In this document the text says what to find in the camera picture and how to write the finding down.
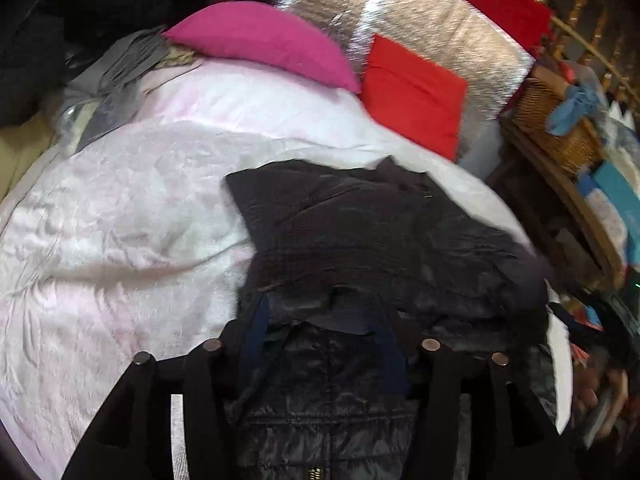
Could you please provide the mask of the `right hand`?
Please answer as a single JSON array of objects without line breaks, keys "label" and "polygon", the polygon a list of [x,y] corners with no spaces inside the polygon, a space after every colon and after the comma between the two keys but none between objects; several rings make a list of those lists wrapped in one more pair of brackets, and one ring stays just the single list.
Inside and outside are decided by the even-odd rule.
[{"label": "right hand", "polygon": [[574,405],[578,413],[593,417],[587,430],[591,441],[607,437],[628,399],[628,376],[619,368],[578,366],[574,371]]}]

